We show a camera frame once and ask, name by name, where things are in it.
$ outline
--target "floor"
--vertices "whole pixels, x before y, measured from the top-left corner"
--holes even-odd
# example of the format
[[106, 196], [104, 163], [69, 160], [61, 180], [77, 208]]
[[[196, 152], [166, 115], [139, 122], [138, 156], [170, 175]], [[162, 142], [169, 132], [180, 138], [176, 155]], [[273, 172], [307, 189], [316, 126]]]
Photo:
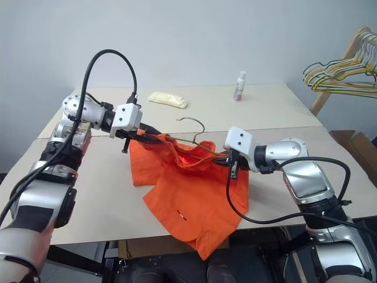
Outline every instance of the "floor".
[[[94, 259], [97, 243], [81, 243], [73, 245], [60, 245], [60, 248], [67, 249], [76, 254]], [[220, 259], [227, 266], [229, 266], [233, 276], [235, 276], [237, 283], [243, 282], [258, 282], [258, 283], [272, 283], [273, 280], [269, 274], [266, 264], [262, 261], [260, 252], [257, 246], [241, 245], [232, 246], [229, 249], [217, 250], [213, 254], [214, 257]], [[283, 268], [285, 258], [281, 261]], [[186, 253], [180, 255], [163, 255], [151, 256], [146, 258], [137, 258], [132, 260], [131, 266], [135, 269], [149, 268], [155, 266], [168, 266], [174, 272], [180, 274], [182, 277], [189, 279], [190, 283], [205, 283], [205, 274], [207, 264], [203, 262], [197, 253]], [[293, 260], [290, 258], [286, 265], [286, 281], [299, 282], [297, 277], [297, 270]], [[116, 283], [130, 282], [132, 277], [132, 270], [128, 269], [124, 274], [117, 276]], [[41, 281], [43, 283], [63, 283], [63, 282], [83, 282], [83, 283], [99, 283], [100, 277], [90, 274], [85, 274], [71, 269], [57, 267], [51, 263], [46, 263], [41, 274]]]

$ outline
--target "clothes hanger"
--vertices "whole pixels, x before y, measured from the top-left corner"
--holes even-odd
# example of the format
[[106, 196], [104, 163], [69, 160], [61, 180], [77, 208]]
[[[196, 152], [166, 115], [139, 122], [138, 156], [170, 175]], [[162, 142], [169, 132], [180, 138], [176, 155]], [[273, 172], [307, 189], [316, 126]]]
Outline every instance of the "clothes hanger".
[[[355, 41], [356, 41], [356, 46], [359, 46], [359, 44], [361, 43], [361, 36], [367, 31], [364, 31], [364, 32], [361, 32], [360, 34], [358, 34], [355, 38]], [[316, 63], [313, 63], [311, 65], [309, 65], [304, 71], [303, 71], [303, 74], [304, 76], [308, 75], [311, 71], [313, 70], [324, 70], [325, 68], [327, 68], [328, 66], [331, 66], [333, 64], [336, 64], [336, 63], [342, 63], [342, 62], [347, 62], [347, 61], [351, 61], [351, 60], [354, 60], [356, 56], [353, 56], [352, 58], [347, 58], [347, 59], [341, 59], [341, 60], [332, 60], [332, 61], [329, 61], [327, 64], [323, 65], [321, 62], [316, 62]]]
[[311, 86], [313, 91], [317, 91], [317, 88], [320, 84], [323, 84], [326, 80], [332, 78], [336, 80], [343, 80], [349, 75], [365, 73], [366, 71], [374, 70], [373, 65], [368, 65], [370, 56], [368, 53], [369, 41], [368, 38], [375, 37], [375, 34], [370, 32], [363, 32], [361, 36], [362, 45], [360, 49], [355, 54], [354, 58], [356, 60], [348, 61], [346, 64], [335, 64], [323, 70], [319, 74], [315, 75], [310, 79], [311, 81], [315, 79], [312, 83], [308, 83], [308, 86]]
[[189, 120], [193, 120], [195, 122], [197, 122], [198, 124], [201, 125], [201, 127], [203, 128], [201, 132], [199, 133], [196, 133], [194, 135], [194, 138], [192, 140], [187, 140], [187, 139], [181, 139], [181, 138], [178, 138], [178, 137], [172, 137], [172, 136], [167, 136], [166, 138], [167, 139], [173, 139], [173, 140], [179, 140], [181, 142], [186, 142], [186, 143], [192, 143], [192, 144], [195, 144], [196, 146], [198, 147], [201, 147], [202, 149], [204, 150], [207, 150], [208, 152], [212, 153], [213, 155], [216, 155], [216, 156], [227, 156], [226, 154], [223, 154], [223, 153], [217, 153], [217, 152], [213, 152], [212, 150], [206, 148], [205, 146], [201, 145], [200, 143], [196, 142], [196, 137], [199, 135], [199, 134], [203, 134], [204, 131], [206, 130], [206, 127], [204, 126], [204, 124], [199, 121], [198, 119], [195, 119], [195, 118], [192, 118], [192, 117], [182, 117], [182, 118], [179, 118], [179, 119], [176, 119], [177, 121], [182, 121], [184, 119], [189, 119]]
[[[377, 61], [377, 45], [373, 44], [374, 41], [377, 39], [377, 35], [376, 34], [371, 34], [371, 36], [369, 36], [367, 39], [366, 39], [366, 42], [368, 43], [368, 45], [366, 46], [366, 61], [364, 60], [363, 63], [365, 65], [368, 65], [369, 62], [374, 62], [376, 63]], [[347, 69], [345, 69], [345, 75], [352, 75], [352, 73], [347, 73]], [[372, 75], [374, 76], [374, 79], [376, 81], [376, 67], [373, 68], [373, 70], [371, 70], [370, 72], [366, 71], [365, 72], [366, 75]], [[317, 90], [324, 90], [323, 87], [345, 87], [345, 88], [349, 88], [349, 87], [352, 87], [353, 89], [355, 88], [371, 88], [371, 89], [375, 89], [375, 85], [374, 84], [371, 84], [371, 83], [365, 83], [365, 82], [361, 82], [361, 83], [358, 83], [358, 82], [346, 82], [346, 83], [336, 83], [334, 81], [327, 81], [325, 83], [321, 83], [321, 85], [319, 85], [316, 89]]]
[[370, 32], [361, 32], [357, 36], [356, 40], [357, 40], [357, 46], [359, 46], [359, 48], [352, 58], [344, 59], [344, 60], [334, 60], [328, 63], [326, 65], [326, 68], [318, 68], [312, 71], [311, 74], [309, 74], [304, 80], [305, 83], [308, 86], [312, 86], [314, 83], [313, 80], [321, 78], [322, 76], [328, 74], [329, 71], [334, 70], [334, 68], [343, 67], [349, 64], [357, 64], [358, 62], [360, 62], [360, 58], [363, 57], [363, 54], [361, 54], [363, 49], [360, 47], [363, 43], [363, 38], [368, 34], [370, 34]]
[[359, 88], [362, 88], [362, 89], [365, 89], [366, 91], [368, 91], [368, 89], [370, 89], [370, 91], [376, 91], [377, 90], [375, 89], [377, 86], [377, 82], [351, 82], [351, 81], [348, 81], [348, 82], [336, 82], [336, 81], [327, 81], [325, 84], [321, 84], [317, 90], [321, 90], [321, 91], [325, 91], [327, 88], [329, 89], [335, 89], [335, 88], [354, 88], [354, 89], [359, 89]]

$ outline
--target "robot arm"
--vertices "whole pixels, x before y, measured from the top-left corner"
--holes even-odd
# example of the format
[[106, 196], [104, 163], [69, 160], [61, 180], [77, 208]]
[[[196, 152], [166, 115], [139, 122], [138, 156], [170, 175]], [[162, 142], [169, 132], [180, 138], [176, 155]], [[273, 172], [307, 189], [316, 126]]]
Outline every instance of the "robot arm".
[[[232, 127], [225, 146], [246, 158], [253, 172], [273, 173], [277, 164], [308, 156], [304, 142], [284, 139], [264, 146], [253, 136]], [[351, 222], [335, 196], [325, 173], [313, 161], [299, 161], [282, 168], [283, 180], [301, 212], [320, 213]], [[304, 217], [312, 240], [312, 259], [320, 282], [375, 282], [376, 268], [355, 228], [321, 218]]]
[[[64, 145], [74, 124], [80, 96], [70, 95], [62, 104], [63, 119], [52, 133], [41, 158], [31, 167], [31, 172], [43, 166]], [[48, 253], [52, 231], [66, 225], [75, 205], [77, 170], [91, 139], [91, 129], [101, 129], [110, 137], [157, 143], [158, 139], [139, 136], [143, 128], [158, 133], [141, 124], [140, 106], [134, 103], [119, 105], [113, 111], [108, 103], [97, 104], [85, 96], [82, 123], [75, 131], [72, 145], [63, 150], [57, 162], [47, 167], [25, 190], [11, 208], [13, 221], [0, 230], [0, 283], [35, 282], [42, 271]]]

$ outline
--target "white wall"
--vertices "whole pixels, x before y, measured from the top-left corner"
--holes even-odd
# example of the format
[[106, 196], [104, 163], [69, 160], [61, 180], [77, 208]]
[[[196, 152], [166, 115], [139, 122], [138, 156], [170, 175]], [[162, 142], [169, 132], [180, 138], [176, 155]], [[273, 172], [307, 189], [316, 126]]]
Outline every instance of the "white wall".
[[[376, 11], [374, 0], [2, 0], [0, 172], [80, 86], [100, 49], [125, 54], [140, 87], [234, 84], [246, 70], [247, 83], [285, 81], [310, 106], [316, 94], [303, 85], [303, 69], [341, 57], [357, 27], [377, 31]], [[110, 55], [90, 79], [90, 87], [125, 85], [129, 71]], [[376, 107], [334, 95], [319, 118], [372, 137]]]

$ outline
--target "white table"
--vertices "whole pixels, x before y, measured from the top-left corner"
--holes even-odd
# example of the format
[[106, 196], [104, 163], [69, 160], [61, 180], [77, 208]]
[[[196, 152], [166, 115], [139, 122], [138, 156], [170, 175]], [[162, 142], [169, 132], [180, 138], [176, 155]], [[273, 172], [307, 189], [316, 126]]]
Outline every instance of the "white table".
[[[256, 85], [249, 86], [248, 89], [253, 89], [254, 87], [259, 89], [264, 88], [263, 85]], [[264, 105], [265, 108], [253, 108], [253, 111], [247, 111], [247, 107], [242, 106], [243, 103], [249, 103], [251, 107], [254, 106], [253, 103], [249, 101], [248, 95], [246, 94], [245, 101], [235, 105], [235, 107], [239, 107], [243, 110], [234, 112], [233, 114], [226, 114], [229, 121], [222, 117], [224, 116], [223, 113], [211, 111], [208, 112], [207, 115], [202, 114], [203, 117], [200, 116], [199, 119], [203, 121], [211, 132], [201, 134], [198, 136], [198, 139], [214, 141], [217, 148], [220, 149], [225, 141], [226, 130], [228, 126], [231, 125], [241, 126], [249, 130], [261, 144], [284, 139], [286, 137], [303, 139], [307, 143], [309, 153], [312, 156], [336, 158], [350, 166], [352, 175], [345, 198], [352, 199], [353, 204], [345, 207], [345, 211], [353, 218], [377, 215], [377, 208], [374, 205], [375, 199], [377, 199], [377, 189], [369, 181], [367, 175], [353, 157], [330, 137], [326, 129], [320, 125], [315, 117], [308, 114], [304, 105], [302, 105], [285, 85], [265, 85], [265, 87], [268, 90], [275, 89], [277, 92], [274, 94], [269, 93], [268, 95], [271, 97], [279, 97], [279, 90], [284, 93], [286, 97], [285, 99], [280, 99], [279, 108], [285, 109], [285, 111], [290, 109], [290, 112], [286, 116], [281, 115], [280, 117], [275, 117], [271, 114], [269, 115], [269, 119], [261, 122], [265, 123], [268, 129], [258, 129], [258, 124], [254, 121], [254, 115], [257, 112], [260, 114], [270, 113], [271, 110], [268, 108], [269, 103], [260, 98], [260, 101], [263, 101], [260, 103]], [[208, 91], [210, 88], [189, 89]], [[216, 95], [220, 98], [219, 101], [224, 101], [229, 98], [227, 92], [231, 90], [231, 87], [220, 87], [219, 90], [224, 90], [222, 92], [216, 91]], [[100, 100], [105, 99], [100, 97], [99, 94], [106, 93], [110, 98], [106, 101], [113, 102], [114, 104], [123, 101], [123, 98], [115, 99], [119, 92], [121, 92], [121, 90], [92, 91]], [[259, 93], [264, 97], [267, 95], [262, 91]], [[202, 96], [199, 99], [201, 103], [204, 103]], [[194, 129], [192, 129], [189, 128], [192, 126], [189, 122], [182, 124], [183, 126], [177, 127], [175, 123], [183, 122], [174, 121], [175, 118], [182, 116], [198, 118], [198, 115], [201, 113], [194, 107], [194, 105], [197, 105], [196, 101], [194, 96], [190, 96], [189, 103], [192, 105], [191, 111], [190, 108], [180, 110], [159, 104], [143, 102], [142, 98], [139, 100], [144, 109], [145, 119], [143, 119], [143, 122], [170, 133], [174, 133], [174, 129], [177, 131], [179, 131], [179, 129], [184, 129], [181, 131], [196, 131], [197, 126], [195, 123], [193, 123]], [[209, 104], [209, 100], [204, 101], [207, 101], [206, 104], [208, 108], [212, 107]], [[285, 102], [287, 101], [291, 101], [294, 106], [286, 105]], [[228, 101], [227, 104], [233, 106], [231, 101]], [[272, 104], [272, 109], [278, 108], [276, 103]], [[151, 119], [150, 113], [148, 112], [148, 109], [152, 107], [160, 109], [158, 113], [161, 113], [161, 115], [155, 116], [154, 119]], [[167, 118], [168, 121], [173, 122], [164, 124]], [[224, 121], [224, 124], [227, 124], [226, 128], [224, 124], [217, 126], [215, 123], [216, 119]], [[274, 126], [275, 124], [283, 128], [274, 129], [278, 128]], [[164, 125], [166, 125], [164, 127], [165, 129], [170, 129], [171, 131], [161, 129]], [[52, 122], [47, 125], [44, 132], [47, 132], [49, 127], [52, 127]], [[41, 134], [42, 137], [47, 136], [44, 132]], [[91, 140], [91, 144], [79, 169], [79, 178], [75, 185], [78, 193], [72, 218], [68, 225], [54, 231], [51, 243], [63, 244], [109, 241], [168, 235], [168, 232], [148, 210], [142, 200], [142, 197], [152, 187], [134, 187], [132, 184], [129, 156], [121, 153], [124, 141], [120, 139], [109, 139], [108, 137], [99, 135], [102, 135], [102, 133], [94, 133], [94, 137]], [[192, 134], [174, 133], [173, 136], [191, 137]], [[0, 206], [4, 206], [13, 185], [28, 172], [32, 163], [39, 159], [46, 142], [47, 139], [45, 138], [34, 141], [24, 156], [9, 172], [0, 187]], [[323, 169], [330, 182], [333, 184], [336, 193], [339, 193], [344, 178], [343, 169], [333, 164], [323, 164]], [[247, 214], [249, 217], [271, 219], [293, 212], [298, 212], [298, 208], [284, 186], [281, 173], [278, 172], [272, 175], [250, 174], [250, 211]], [[302, 218], [293, 218], [281, 222], [282, 225], [297, 225], [303, 223], [304, 220]], [[256, 227], [260, 227], [260, 225], [246, 221], [241, 221], [239, 225], [239, 229]]]
[[[179, 109], [151, 103], [147, 99], [153, 91], [182, 96], [188, 102], [188, 106]], [[241, 102], [232, 100], [233, 91], [234, 86], [231, 85], [140, 89], [138, 104], [143, 111], [142, 122], [154, 126], [163, 133], [192, 133], [201, 130], [195, 122], [176, 121], [183, 116], [200, 120], [205, 125], [206, 131], [228, 131], [231, 126], [245, 130], [322, 126], [285, 84], [246, 85]], [[89, 92], [98, 100], [116, 106], [125, 103], [132, 89], [96, 88]], [[75, 90], [74, 93], [79, 94], [81, 90]], [[38, 138], [49, 137], [61, 117], [62, 111], [59, 109]], [[93, 136], [108, 135], [96, 130], [93, 130], [92, 134]]]

